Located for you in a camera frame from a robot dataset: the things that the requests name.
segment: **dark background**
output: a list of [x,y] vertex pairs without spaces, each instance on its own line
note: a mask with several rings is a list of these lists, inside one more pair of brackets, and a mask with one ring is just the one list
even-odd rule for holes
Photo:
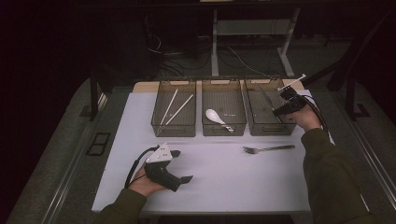
[[[0,8],[3,178],[0,223],[3,223],[70,99],[92,71],[97,73],[102,89],[111,91],[114,85],[150,80],[157,70],[156,59],[146,51],[146,45],[152,40],[142,20],[147,11],[81,14],[71,1],[43,0],[2,1]],[[333,34],[353,37],[359,29],[368,28],[366,25],[370,23],[372,14],[375,14],[375,7],[303,7],[295,36]],[[185,49],[189,53],[194,53],[191,43],[197,35],[211,32],[211,13],[202,10],[156,11],[153,15],[158,29],[156,34],[161,35],[165,42],[168,39],[169,45],[190,46]],[[396,50],[394,18],[393,13],[375,37],[377,43],[367,49],[366,55],[370,57],[365,57],[361,63],[370,64],[369,69],[362,69],[365,77],[374,78],[368,74],[377,71],[382,76],[376,76],[374,80],[362,78],[361,82],[382,81],[378,86],[386,88],[380,90],[388,91],[375,93],[377,88],[372,88],[371,92],[373,95],[388,94],[393,99],[394,91],[390,90],[395,79],[392,73],[395,62],[394,57],[386,55]],[[381,105],[388,108],[389,102]],[[389,116],[396,120],[396,111],[387,110]]]

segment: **table surface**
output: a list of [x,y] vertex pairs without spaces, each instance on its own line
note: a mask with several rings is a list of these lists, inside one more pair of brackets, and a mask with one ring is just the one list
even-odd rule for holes
[[[293,87],[309,94],[301,90],[300,82]],[[193,179],[177,192],[167,189],[151,195],[142,215],[290,214],[310,210],[303,172],[303,129],[297,126],[290,136],[251,136],[247,125],[243,136],[205,137],[198,81],[196,136],[155,137],[150,120],[157,88],[158,82],[141,82],[130,93],[92,211],[99,212],[114,203],[134,160],[145,149],[165,142],[171,150],[181,151],[167,166],[169,173],[177,177],[193,175]],[[257,155],[242,149],[290,144],[296,148]]]

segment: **green sleeve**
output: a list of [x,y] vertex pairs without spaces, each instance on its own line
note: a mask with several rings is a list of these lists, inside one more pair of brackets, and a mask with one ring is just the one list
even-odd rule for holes
[[321,129],[302,137],[304,175],[315,223],[379,223],[361,198],[356,169],[347,154]]
[[106,206],[96,217],[94,224],[134,224],[147,198],[130,189],[123,189],[117,200]]

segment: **fork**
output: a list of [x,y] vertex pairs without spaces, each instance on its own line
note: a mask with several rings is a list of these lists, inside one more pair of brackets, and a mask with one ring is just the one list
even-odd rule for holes
[[279,150],[279,149],[293,149],[296,148],[295,145],[287,145],[281,147],[265,147],[265,148],[255,148],[255,147],[243,147],[244,151],[249,154],[257,154],[262,151],[269,151],[269,150]]

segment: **white spoon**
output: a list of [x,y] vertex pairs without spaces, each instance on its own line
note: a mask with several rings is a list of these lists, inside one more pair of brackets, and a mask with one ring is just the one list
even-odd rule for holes
[[224,128],[226,128],[230,133],[233,133],[233,128],[231,128],[230,126],[228,126],[227,124],[225,124],[224,121],[222,121],[222,119],[219,117],[218,113],[216,113],[215,110],[213,109],[207,109],[206,112],[206,117],[210,120],[212,120],[213,122],[219,123],[221,124],[221,126],[223,126]]

